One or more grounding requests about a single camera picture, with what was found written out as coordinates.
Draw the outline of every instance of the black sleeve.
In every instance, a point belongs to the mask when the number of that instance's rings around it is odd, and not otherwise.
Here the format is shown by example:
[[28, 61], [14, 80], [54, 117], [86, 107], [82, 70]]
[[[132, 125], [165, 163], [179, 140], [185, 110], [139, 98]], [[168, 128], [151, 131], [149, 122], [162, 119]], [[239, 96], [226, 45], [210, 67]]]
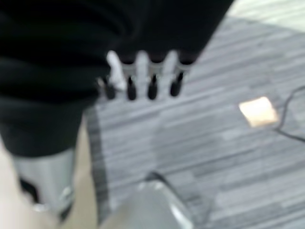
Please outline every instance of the black sleeve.
[[146, 0], [1, 1], [0, 134], [12, 154], [75, 145], [107, 51], [138, 33], [148, 9]]

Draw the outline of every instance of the striped carpet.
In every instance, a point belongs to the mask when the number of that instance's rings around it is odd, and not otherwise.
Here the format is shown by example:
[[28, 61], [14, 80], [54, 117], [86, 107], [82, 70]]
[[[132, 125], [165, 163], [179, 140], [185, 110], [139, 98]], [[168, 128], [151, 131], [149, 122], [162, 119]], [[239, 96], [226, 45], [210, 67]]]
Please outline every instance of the striped carpet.
[[[100, 221], [158, 170], [199, 229], [304, 228], [305, 145], [273, 126], [250, 128], [238, 104], [267, 96], [282, 111], [289, 93], [305, 84], [305, 34], [237, 13], [233, 8], [224, 20], [179, 98], [168, 96], [171, 54], [156, 101], [146, 98], [147, 80], [140, 77], [135, 102], [102, 95], [87, 111]], [[146, 64], [140, 53], [140, 76]], [[304, 102], [300, 92], [285, 129], [305, 137]]]

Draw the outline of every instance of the floor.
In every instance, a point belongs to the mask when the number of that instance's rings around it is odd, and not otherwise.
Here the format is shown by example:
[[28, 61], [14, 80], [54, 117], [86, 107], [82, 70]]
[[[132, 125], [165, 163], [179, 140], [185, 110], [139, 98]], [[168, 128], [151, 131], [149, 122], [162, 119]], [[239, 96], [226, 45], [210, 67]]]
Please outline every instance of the floor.
[[[304, 228], [305, 145], [276, 134], [274, 125], [251, 128], [238, 108], [266, 96], [280, 114], [304, 84], [304, 10], [302, 0], [239, 0], [179, 98], [168, 96], [171, 55], [158, 100], [147, 100], [142, 77], [136, 102], [119, 94], [88, 110], [100, 222], [158, 170], [199, 229]], [[140, 54], [139, 75], [146, 63]], [[304, 101], [300, 92], [285, 129], [305, 137]]]

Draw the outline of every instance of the cord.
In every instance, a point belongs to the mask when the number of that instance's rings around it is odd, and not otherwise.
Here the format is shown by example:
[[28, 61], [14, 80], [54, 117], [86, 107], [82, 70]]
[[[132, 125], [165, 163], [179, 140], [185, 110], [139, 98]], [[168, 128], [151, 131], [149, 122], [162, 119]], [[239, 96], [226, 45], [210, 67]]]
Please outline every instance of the cord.
[[293, 140], [297, 140], [297, 141], [300, 141], [300, 142], [303, 142], [305, 143], [305, 138], [303, 137], [300, 137], [300, 136], [297, 136], [297, 135], [292, 135], [290, 133], [287, 133], [285, 131], [282, 130], [284, 124], [285, 124], [285, 120], [286, 120], [286, 116], [287, 116], [287, 110], [288, 110], [288, 107], [289, 107], [289, 104], [290, 102], [292, 101], [292, 99], [294, 98], [295, 94], [299, 91], [302, 91], [302, 90], [305, 90], [305, 86], [301, 86], [301, 87], [298, 87], [296, 89], [294, 89], [290, 95], [288, 96], [288, 98], [286, 99], [285, 103], [284, 103], [284, 110], [283, 110], [283, 113], [282, 113], [282, 117], [281, 117], [281, 120], [280, 120], [280, 123], [279, 125], [274, 129], [275, 132], [277, 132], [278, 134], [280, 135], [283, 135], [285, 137], [288, 137], [288, 138], [291, 138]]

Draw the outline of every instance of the black cable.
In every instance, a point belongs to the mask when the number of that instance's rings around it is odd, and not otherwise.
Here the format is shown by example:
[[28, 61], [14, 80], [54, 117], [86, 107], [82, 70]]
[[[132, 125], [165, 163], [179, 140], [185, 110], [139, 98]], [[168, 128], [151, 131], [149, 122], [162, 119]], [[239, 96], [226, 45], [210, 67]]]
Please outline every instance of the black cable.
[[297, 140], [297, 141], [300, 141], [300, 142], [305, 142], [305, 138], [303, 137], [300, 137], [300, 136], [297, 136], [297, 135], [292, 135], [290, 133], [287, 133], [285, 131], [282, 130], [284, 124], [285, 124], [285, 120], [286, 120], [286, 116], [287, 116], [287, 111], [288, 111], [288, 107], [289, 107], [289, 104], [290, 102], [292, 101], [292, 99], [294, 98], [295, 94], [299, 91], [302, 91], [302, 90], [305, 90], [305, 86], [301, 86], [301, 87], [298, 87], [296, 89], [294, 89], [290, 95], [288, 96], [288, 98], [286, 99], [285, 103], [284, 103], [284, 110], [283, 110], [283, 113], [282, 113], [282, 117], [281, 117], [281, 120], [280, 120], [280, 123], [279, 125], [274, 129], [274, 131], [276, 131], [278, 134], [280, 135], [283, 135], [285, 137], [288, 137], [288, 138], [291, 138], [293, 140]]

